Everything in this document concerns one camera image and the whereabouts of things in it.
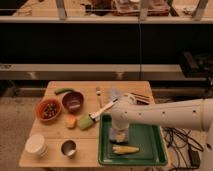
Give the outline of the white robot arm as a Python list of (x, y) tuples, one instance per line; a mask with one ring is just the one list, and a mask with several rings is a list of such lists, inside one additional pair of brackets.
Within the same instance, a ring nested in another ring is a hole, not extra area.
[(136, 105), (135, 98), (124, 94), (111, 108), (112, 126), (125, 130), (130, 123), (143, 123), (207, 132), (206, 145), (213, 147), (213, 99)]

